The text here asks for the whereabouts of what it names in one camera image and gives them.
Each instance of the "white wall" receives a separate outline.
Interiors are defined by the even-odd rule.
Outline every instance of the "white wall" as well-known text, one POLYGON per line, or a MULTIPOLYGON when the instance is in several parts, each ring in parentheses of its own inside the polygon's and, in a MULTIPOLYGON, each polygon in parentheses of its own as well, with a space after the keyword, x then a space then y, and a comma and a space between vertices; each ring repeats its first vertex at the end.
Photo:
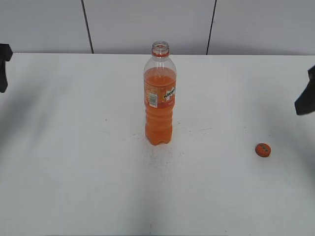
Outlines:
POLYGON ((148 54, 165 40, 174 54, 206 54, 214 0, 86 0, 96 53, 148 54))
MULTIPOLYGON (((84 0, 95 53, 205 55, 215 0, 84 0)), ((209 54, 315 55, 315 0, 217 0, 209 54)), ((81 0, 0 0, 14 52, 91 53, 81 0)))
POLYGON ((14 52, 91 51, 79 0, 0 0, 0 42, 14 52))
POLYGON ((209 54, 315 55, 315 0, 218 0, 209 54))

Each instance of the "table surface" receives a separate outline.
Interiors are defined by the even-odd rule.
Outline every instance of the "table surface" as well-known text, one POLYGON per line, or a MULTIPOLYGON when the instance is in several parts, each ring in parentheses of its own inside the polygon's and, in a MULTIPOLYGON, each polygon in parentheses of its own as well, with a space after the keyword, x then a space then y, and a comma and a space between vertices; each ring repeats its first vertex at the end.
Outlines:
POLYGON ((158 146, 144 136, 149 58, 13 55, 0 235, 314 235, 315 114, 294 101, 315 57, 172 56, 173 139, 158 146))

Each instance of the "orange bottle cap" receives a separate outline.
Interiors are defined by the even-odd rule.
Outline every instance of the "orange bottle cap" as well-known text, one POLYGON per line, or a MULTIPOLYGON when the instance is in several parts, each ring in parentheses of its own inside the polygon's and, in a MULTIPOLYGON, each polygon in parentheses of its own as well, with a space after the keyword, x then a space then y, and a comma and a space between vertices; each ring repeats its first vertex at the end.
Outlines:
POLYGON ((261 157, 268 157, 271 153, 271 148, 267 144, 258 144, 255 151, 261 157))

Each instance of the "bottle base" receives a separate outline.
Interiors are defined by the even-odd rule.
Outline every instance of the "bottle base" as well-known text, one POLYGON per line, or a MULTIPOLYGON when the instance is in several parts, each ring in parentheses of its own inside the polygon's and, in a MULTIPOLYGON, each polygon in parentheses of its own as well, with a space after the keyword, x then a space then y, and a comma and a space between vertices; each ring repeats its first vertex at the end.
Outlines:
POLYGON ((154 146, 156 146, 156 145, 159 145, 159 144, 167 144, 167 143, 169 143, 170 141, 171 141, 171 139, 172 139, 172 137, 170 137, 170 138, 167 138, 167 139, 161 139, 161 137, 160 138, 150 138, 150 135, 148 135, 147 133, 146 133, 146 137, 147 137, 147 139, 149 140, 149 142, 152 144, 152 145, 154 145, 154 146))
POLYGON ((171 140, 168 140, 168 141, 164 141, 164 140, 162 140, 162 141, 156 141, 156 140, 150 140, 150 138, 148 137, 148 136, 146 136, 147 137, 147 139, 149 140, 149 142, 152 144, 152 145, 154 145, 154 146, 156 146, 156 145, 159 145, 159 144, 168 144, 171 140))

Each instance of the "orange soda bottle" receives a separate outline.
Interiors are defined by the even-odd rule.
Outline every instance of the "orange soda bottle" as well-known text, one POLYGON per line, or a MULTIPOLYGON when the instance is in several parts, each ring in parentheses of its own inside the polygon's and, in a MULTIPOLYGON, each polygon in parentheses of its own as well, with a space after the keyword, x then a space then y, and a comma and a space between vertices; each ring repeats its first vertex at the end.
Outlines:
POLYGON ((171 141, 175 88, 176 67, 169 58, 169 46, 165 41, 157 41, 144 67, 146 136, 153 145, 171 141))

